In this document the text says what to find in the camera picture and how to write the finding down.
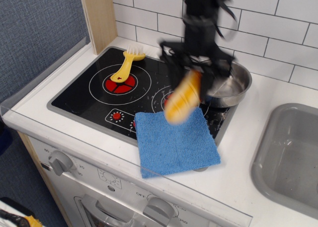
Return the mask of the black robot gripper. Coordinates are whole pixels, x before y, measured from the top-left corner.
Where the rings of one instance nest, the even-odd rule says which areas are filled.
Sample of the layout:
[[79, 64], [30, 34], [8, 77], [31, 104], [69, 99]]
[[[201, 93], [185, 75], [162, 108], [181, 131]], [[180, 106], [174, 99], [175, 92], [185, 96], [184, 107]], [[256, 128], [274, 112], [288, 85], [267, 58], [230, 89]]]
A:
[[220, 32], [216, 21], [207, 17], [184, 17], [185, 37], [183, 42], [161, 41], [160, 47], [172, 50], [169, 56], [162, 52], [161, 58], [168, 66], [168, 77], [172, 88], [177, 88], [185, 76], [186, 68], [193, 62], [192, 57], [207, 57], [211, 63], [201, 63], [200, 101], [219, 77], [228, 77], [232, 68], [233, 56], [223, 52], [215, 42]]

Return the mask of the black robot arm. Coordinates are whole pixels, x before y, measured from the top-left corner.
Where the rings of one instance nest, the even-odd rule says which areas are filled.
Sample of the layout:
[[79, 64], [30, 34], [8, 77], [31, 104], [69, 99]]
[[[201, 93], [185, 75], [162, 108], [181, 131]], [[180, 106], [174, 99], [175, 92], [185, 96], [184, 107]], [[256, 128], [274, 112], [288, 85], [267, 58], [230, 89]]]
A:
[[215, 41], [216, 35], [223, 37], [218, 27], [219, 10], [223, 9], [236, 20], [234, 13], [225, 4], [226, 1], [185, 0], [184, 40], [161, 41], [159, 44], [162, 49], [168, 49], [168, 52], [162, 52], [160, 58], [170, 69], [170, 82], [173, 88], [180, 85], [185, 77], [186, 68], [200, 68], [201, 100], [206, 98], [216, 77], [230, 75], [234, 60], [234, 57], [222, 51]]

